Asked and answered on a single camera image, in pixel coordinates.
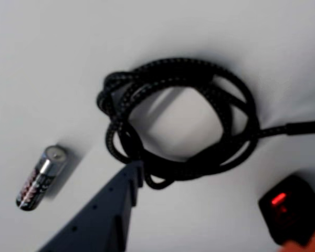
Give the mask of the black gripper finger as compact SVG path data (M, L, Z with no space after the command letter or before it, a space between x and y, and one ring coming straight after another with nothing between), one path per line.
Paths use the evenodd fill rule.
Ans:
M40 251L125 251L142 186L143 163L126 165Z

